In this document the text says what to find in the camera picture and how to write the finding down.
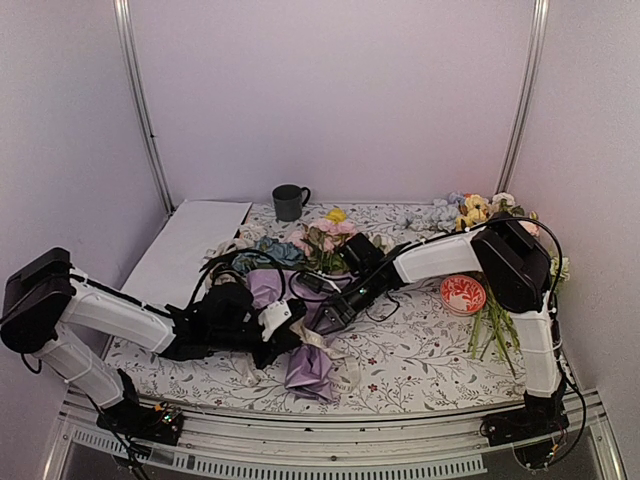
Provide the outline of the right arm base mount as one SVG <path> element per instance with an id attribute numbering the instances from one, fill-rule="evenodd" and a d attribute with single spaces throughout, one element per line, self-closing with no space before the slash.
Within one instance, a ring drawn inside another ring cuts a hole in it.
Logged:
<path id="1" fill-rule="evenodd" d="M 490 446 L 529 440 L 569 427 L 561 400 L 528 394 L 524 400 L 524 407 L 489 414 L 482 419 L 479 433 L 489 441 Z"/>

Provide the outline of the blue hydrangea stem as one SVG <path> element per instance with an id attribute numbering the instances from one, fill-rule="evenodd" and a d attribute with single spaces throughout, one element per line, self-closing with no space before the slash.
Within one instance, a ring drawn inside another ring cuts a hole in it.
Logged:
<path id="1" fill-rule="evenodd" d="M 234 257 L 231 265 L 239 273 L 247 274 L 260 268 L 295 269 L 305 261 L 305 253 L 290 242 L 263 236 L 253 247 L 245 248 Z"/>

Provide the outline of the yellow flower stem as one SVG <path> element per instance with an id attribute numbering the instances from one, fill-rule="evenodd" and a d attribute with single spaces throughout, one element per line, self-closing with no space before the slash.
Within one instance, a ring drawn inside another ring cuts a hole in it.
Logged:
<path id="1" fill-rule="evenodd" d="M 325 218 L 334 224 L 340 224 L 347 219 L 347 214 L 340 208 L 334 208 L 325 215 Z"/>

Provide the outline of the pink wrapping paper sheet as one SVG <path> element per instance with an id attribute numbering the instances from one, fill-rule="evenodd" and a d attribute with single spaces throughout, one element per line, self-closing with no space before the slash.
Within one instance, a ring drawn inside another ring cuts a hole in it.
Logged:
<path id="1" fill-rule="evenodd" d="M 361 380 L 354 357 L 329 346 L 328 341 L 294 318 L 294 308 L 284 303 L 294 298 L 287 281 L 273 269 L 248 274 L 253 305 L 259 310 L 262 341 L 279 345 L 278 334 L 291 334 L 301 344 L 289 350 L 285 389 L 299 398 L 332 402 L 338 394 L 350 394 Z"/>

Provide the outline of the white printed ribbon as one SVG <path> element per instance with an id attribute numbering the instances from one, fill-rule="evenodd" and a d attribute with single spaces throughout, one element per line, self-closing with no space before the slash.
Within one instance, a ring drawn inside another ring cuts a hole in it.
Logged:
<path id="1" fill-rule="evenodd" d="M 351 393 L 360 383 L 357 360 L 326 344 L 325 339 L 296 321 L 287 333 L 301 341 L 293 348 L 284 380 L 287 391 L 297 397 L 332 402 L 334 393 Z"/>

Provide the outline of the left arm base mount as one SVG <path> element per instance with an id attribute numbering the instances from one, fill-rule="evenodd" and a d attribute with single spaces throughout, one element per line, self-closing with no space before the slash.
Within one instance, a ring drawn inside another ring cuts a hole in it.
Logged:
<path id="1" fill-rule="evenodd" d="M 176 446 L 184 425 L 179 409 L 145 407 L 122 400 L 109 408 L 100 408 L 97 426 L 134 439 Z"/>

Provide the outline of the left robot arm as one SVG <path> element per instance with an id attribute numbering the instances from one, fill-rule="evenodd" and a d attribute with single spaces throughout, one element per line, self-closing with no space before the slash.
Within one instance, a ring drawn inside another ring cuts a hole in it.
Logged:
<path id="1" fill-rule="evenodd" d="M 131 379 L 107 364 L 83 334 L 125 340 L 174 362 L 248 353 L 262 369 L 299 345 L 291 327 L 306 313 L 303 301 L 282 295 L 258 307 L 237 282 L 214 285 L 182 308 L 154 306 L 89 278 L 74 267 L 69 251 L 56 247 L 7 278 L 1 341 L 48 365 L 126 433 L 138 434 L 149 415 Z"/>

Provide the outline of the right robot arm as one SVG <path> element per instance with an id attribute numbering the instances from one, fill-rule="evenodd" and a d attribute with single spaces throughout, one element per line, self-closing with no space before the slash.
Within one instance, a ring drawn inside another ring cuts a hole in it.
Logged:
<path id="1" fill-rule="evenodd" d="M 499 212 L 482 224 L 400 244 L 389 253 L 358 234 L 338 251 L 354 281 L 320 302 L 311 327 L 320 334 L 334 333 L 391 290 L 432 277 L 480 272 L 509 313 L 524 358 L 525 407 L 518 412 L 517 427 L 524 435 L 537 436 L 559 414 L 566 382 L 555 351 L 559 279 L 551 274 L 551 257 L 528 225 L 547 228 L 538 220 Z"/>

